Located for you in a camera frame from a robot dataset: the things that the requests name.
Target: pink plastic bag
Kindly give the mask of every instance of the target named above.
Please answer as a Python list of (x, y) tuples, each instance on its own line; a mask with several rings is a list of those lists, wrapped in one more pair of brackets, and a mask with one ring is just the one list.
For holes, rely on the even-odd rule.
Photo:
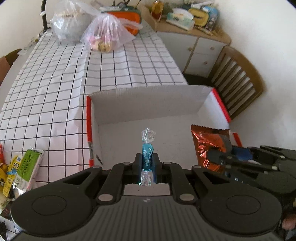
[(141, 24), (111, 14), (99, 14), (85, 30), (81, 41), (92, 50), (111, 52), (135, 38), (124, 26), (135, 29), (143, 27)]

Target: orange container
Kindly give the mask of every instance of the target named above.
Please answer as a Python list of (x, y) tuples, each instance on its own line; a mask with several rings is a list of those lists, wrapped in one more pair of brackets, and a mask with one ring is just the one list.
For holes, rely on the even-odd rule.
[[(141, 23), (141, 15), (137, 11), (110, 11), (108, 12), (109, 14), (114, 15), (117, 18), (125, 18), (130, 21), (134, 21), (136, 23)], [(133, 29), (133, 28), (128, 28), (126, 29), (132, 34), (132, 35), (137, 35), (139, 30), (138, 29)]]

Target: black pole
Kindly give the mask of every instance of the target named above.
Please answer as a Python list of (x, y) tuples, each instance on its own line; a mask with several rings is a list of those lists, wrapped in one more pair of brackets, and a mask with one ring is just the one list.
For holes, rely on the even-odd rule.
[[(46, 0), (42, 0), (41, 12), (45, 11), (45, 5), (46, 5)], [(43, 31), (45, 32), (48, 29), (46, 14), (42, 16), (42, 21), (43, 21)]]

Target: green snack packet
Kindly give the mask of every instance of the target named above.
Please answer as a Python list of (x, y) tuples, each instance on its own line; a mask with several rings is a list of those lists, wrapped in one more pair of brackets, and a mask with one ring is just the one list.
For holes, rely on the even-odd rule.
[(20, 194), (32, 189), (37, 174), (37, 169), (43, 157), (43, 150), (29, 149), (26, 151), (17, 175), (13, 181), (13, 187), (19, 190)]

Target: wooden chair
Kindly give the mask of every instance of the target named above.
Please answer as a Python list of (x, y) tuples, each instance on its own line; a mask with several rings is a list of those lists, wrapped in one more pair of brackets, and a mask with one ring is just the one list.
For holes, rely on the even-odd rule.
[(245, 56), (229, 46), (222, 49), (209, 79), (216, 87), (231, 119), (263, 92), (262, 79), (255, 67)]

